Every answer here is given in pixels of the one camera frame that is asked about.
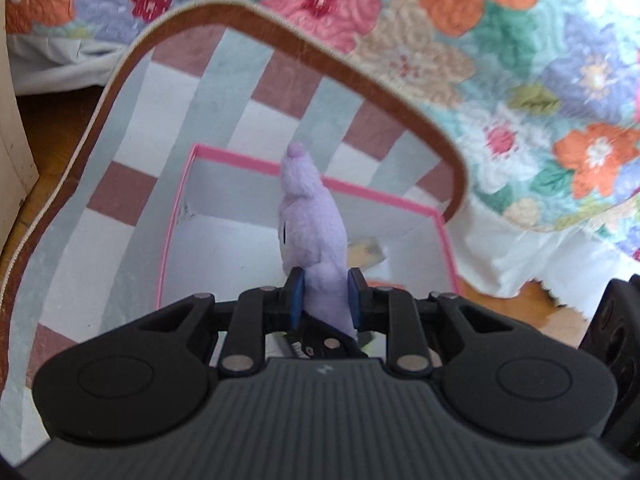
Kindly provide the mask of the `purple plush toy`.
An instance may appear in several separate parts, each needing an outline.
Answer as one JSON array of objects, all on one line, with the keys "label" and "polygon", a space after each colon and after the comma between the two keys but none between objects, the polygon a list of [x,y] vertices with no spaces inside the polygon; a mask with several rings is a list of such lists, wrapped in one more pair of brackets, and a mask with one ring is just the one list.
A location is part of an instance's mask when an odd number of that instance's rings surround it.
[{"label": "purple plush toy", "polygon": [[303,144],[293,142],[280,166],[282,268],[304,271],[303,309],[352,339],[348,302],[347,233],[335,200]]}]

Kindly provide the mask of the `orange white small box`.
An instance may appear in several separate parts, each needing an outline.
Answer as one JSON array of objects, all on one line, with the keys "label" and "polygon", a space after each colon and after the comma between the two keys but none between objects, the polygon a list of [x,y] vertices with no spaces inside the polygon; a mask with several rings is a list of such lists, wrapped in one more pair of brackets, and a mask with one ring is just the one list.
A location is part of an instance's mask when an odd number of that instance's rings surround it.
[{"label": "orange white small box", "polygon": [[378,278],[367,278],[367,283],[370,287],[386,287],[386,288],[398,288],[402,290],[408,290],[408,286],[406,284],[402,284],[396,281],[390,280],[379,280]]}]

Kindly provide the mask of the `checkered brown-edged rug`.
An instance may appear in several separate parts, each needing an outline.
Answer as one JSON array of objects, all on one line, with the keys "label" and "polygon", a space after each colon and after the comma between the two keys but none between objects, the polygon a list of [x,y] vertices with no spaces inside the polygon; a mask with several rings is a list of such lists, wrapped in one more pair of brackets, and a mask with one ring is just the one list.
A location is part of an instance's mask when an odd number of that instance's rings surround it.
[{"label": "checkered brown-edged rug", "polygon": [[7,460],[46,442],[32,402],[38,368],[160,307],[171,215],[194,148],[278,164],[293,142],[328,180],[432,208],[443,224],[468,189],[460,154],[415,105],[250,6],[194,6],[137,42],[3,285]]}]

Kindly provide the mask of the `floral quilt bedspread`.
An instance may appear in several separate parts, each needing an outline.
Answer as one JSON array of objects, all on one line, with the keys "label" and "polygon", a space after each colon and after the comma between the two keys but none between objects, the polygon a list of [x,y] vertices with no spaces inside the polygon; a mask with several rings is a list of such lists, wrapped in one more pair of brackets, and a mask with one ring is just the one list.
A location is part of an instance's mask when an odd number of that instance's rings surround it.
[{"label": "floral quilt bedspread", "polygon": [[[15,88],[99,84],[99,53],[193,0],[6,0]],[[639,0],[250,0],[427,110],[480,202],[639,255]]]}]

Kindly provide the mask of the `gold perfume bottle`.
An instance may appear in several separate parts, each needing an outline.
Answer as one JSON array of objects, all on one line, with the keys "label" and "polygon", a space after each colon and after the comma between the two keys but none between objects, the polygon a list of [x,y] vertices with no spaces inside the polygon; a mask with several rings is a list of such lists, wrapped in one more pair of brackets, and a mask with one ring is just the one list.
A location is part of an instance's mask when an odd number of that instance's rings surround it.
[{"label": "gold perfume bottle", "polygon": [[347,265],[350,268],[368,270],[386,260],[380,242],[375,237],[351,240],[347,246]]}]

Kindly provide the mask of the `pink cardboard box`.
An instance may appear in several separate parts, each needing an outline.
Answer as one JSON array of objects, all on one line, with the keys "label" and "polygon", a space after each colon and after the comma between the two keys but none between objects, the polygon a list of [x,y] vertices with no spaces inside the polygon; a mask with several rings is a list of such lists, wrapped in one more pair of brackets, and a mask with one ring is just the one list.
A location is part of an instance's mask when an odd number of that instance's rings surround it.
[{"label": "pink cardboard box", "polygon": [[434,290],[456,269],[440,215],[322,178],[291,145],[280,164],[198,145],[178,188],[158,285],[162,324],[201,313],[195,351],[222,337],[259,359],[432,365]]}]

